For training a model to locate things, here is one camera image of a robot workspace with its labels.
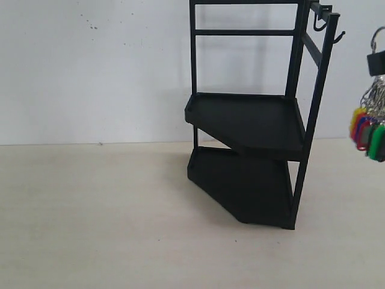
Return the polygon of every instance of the black metal shelf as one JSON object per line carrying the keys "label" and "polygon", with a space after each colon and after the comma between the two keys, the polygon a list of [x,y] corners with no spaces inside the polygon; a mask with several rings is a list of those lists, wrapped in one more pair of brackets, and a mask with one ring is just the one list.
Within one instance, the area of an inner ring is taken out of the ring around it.
{"label": "black metal shelf", "polygon": [[304,126],[296,99],[198,93],[191,96],[185,118],[241,155],[302,159]]}
{"label": "black metal shelf", "polygon": [[[192,93],[185,119],[194,126],[188,177],[243,223],[294,229],[340,15],[318,0],[190,0]],[[196,5],[297,4],[293,30],[197,30]],[[314,30],[325,30],[322,49],[307,34],[310,11]],[[325,22],[317,26],[317,21]],[[293,39],[285,95],[240,95],[197,91],[196,37],[290,36]],[[306,130],[296,94],[304,48],[318,74]],[[199,146],[198,130],[230,149]],[[300,162],[294,192],[288,161]]]}

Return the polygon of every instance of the metal hook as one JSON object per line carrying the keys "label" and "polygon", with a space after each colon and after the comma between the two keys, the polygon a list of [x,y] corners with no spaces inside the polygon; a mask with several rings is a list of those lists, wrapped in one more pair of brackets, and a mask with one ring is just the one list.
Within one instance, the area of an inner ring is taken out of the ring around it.
{"label": "metal hook", "polygon": [[318,28],[317,27],[317,14],[314,12],[314,25],[313,25],[313,29],[317,32],[321,32],[322,30],[324,30],[327,26],[327,23],[325,23],[322,27]]}
{"label": "metal hook", "polygon": [[337,44],[338,42],[341,41],[341,39],[343,38],[343,36],[346,34],[347,32],[346,31],[343,31],[339,37],[337,37],[335,40],[334,40],[334,44]]}
{"label": "metal hook", "polygon": [[373,53],[375,53],[375,51],[377,50],[377,43],[376,43],[375,39],[377,38],[378,33],[380,33],[382,30],[385,30],[385,26],[379,27],[379,29],[377,29],[373,35],[373,38],[371,41],[371,48],[372,48]]}

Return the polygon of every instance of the black padlock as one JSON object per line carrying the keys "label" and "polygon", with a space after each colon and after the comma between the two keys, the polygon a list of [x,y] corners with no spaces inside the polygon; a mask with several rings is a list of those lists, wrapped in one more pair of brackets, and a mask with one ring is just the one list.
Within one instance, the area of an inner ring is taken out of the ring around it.
{"label": "black padlock", "polygon": [[385,51],[368,55],[369,73],[371,76],[385,74]]}
{"label": "black padlock", "polygon": [[385,75],[385,51],[376,52],[377,43],[375,41],[378,33],[382,30],[385,30],[385,26],[376,30],[371,42],[372,54],[368,55],[369,73],[371,76]]}

